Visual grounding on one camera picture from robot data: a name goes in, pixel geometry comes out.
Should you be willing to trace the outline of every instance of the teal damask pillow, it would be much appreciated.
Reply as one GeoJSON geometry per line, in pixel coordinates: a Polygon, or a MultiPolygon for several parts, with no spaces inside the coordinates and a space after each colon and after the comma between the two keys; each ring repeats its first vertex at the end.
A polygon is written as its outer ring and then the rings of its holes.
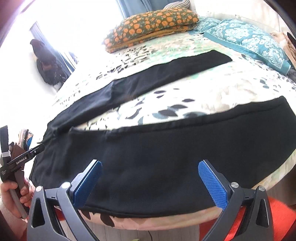
{"type": "Polygon", "coordinates": [[[226,19],[204,32],[204,36],[225,47],[264,62],[287,75],[291,65],[287,55],[269,33],[237,19],[226,19]]]}
{"type": "Polygon", "coordinates": [[[206,30],[217,26],[221,20],[215,18],[208,18],[208,17],[199,17],[199,21],[197,22],[196,27],[193,29],[197,31],[198,34],[204,33],[206,30]]]}

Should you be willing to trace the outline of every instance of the screw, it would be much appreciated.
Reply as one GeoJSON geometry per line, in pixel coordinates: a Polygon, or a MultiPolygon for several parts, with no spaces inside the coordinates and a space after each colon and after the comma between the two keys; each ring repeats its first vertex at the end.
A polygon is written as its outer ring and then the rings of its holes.
{"type": "Polygon", "coordinates": [[[69,186],[70,186],[71,184],[69,183],[69,182],[64,182],[63,184],[62,184],[62,188],[68,188],[69,186]]]}
{"type": "Polygon", "coordinates": [[[264,192],[265,191],[265,187],[259,186],[259,190],[262,191],[262,192],[264,192]]]}
{"type": "Polygon", "coordinates": [[[36,192],[39,192],[39,191],[41,191],[41,190],[42,190],[42,187],[41,187],[41,186],[38,186],[38,187],[36,187],[36,189],[35,189],[36,192]]]}
{"type": "Polygon", "coordinates": [[[236,183],[236,182],[232,182],[232,183],[231,183],[231,186],[232,186],[233,188],[238,188],[238,187],[239,187],[239,184],[236,183]]]}

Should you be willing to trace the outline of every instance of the floral bedspread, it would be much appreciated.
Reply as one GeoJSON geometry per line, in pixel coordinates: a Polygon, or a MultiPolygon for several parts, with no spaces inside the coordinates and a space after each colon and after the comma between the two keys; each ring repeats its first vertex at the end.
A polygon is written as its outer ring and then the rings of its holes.
{"type": "MultiPolygon", "coordinates": [[[[261,61],[190,31],[108,54],[103,67],[97,68],[92,64],[76,70],[57,93],[47,120],[52,120],[74,101],[104,87],[114,79],[129,76],[156,64],[210,50],[224,53],[233,61],[155,89],[78,128],[87,131],[111,130],[123,126],[173,121],[227,111],[238,104],[267,101],[279,96],[284,96],[296,113],[296,84],[293,81],[261,61]]],[[[296,151],[258,185],[270,189],[295,163],[296,151]]],[[[89,212],[82,212],[82,216],[86,220],[119,229],[161,230],[206,222],[218,217],[220,212],[220,209],[212,207],[196,213],[159,218],[115,218],[89,212]]]]}

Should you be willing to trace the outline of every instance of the cable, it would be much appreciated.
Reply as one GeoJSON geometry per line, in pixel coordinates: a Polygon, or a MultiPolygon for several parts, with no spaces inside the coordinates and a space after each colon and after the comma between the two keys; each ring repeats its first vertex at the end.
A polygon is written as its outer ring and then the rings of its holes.
{"type": "Polygon", "coordinates": [[[148,231],[148,233],[150,234],[150,237],[151,237],[151,241],[153,241],[153,238],[152,238],[152,235],[151,235],[150,231],[148,231]]]}

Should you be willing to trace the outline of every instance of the blue gripper pad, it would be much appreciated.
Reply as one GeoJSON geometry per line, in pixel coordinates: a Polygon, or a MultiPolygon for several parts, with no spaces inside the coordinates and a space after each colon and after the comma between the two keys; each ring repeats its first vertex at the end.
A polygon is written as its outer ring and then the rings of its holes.
{"type": "Polygon", "coordinates": [[[198,174],[216,206],[225,210],[228,204],[227,192],[217,179],[216,175],[204,161],[201,161],[198,164],[198,174]]]}
{"type": "Polygon", "coordinates": [[[75,208],[84,206],[101,175],[102,163],[97,161],[73,193],[73,206],[75,208]]]}

